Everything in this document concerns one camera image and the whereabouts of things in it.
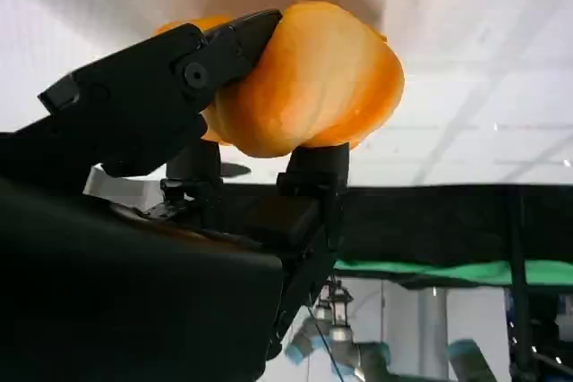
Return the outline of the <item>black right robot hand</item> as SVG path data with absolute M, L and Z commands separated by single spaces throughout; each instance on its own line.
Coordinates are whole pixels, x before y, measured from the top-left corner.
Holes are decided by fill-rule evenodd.
M 281 19 L 184 24 L 67 73 L 1 137 L 4 381 L 254 381 L 340 244 L 347 146 L 223 203 L 202 111 Z

